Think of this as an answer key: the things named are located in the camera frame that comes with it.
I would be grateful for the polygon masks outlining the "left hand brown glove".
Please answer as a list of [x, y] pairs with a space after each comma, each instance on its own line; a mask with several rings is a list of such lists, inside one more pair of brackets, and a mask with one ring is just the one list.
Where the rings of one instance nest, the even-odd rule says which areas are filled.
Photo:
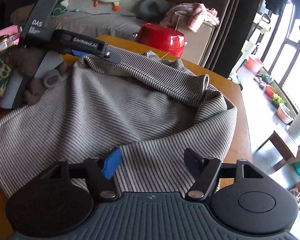
[[4, 98], [12, 109], [35, 105], [43, 94], [62, 81], [66, 73], [63, 58], [54, 51], [37, 48], [18, 48], [8, 55], [12, 76]]

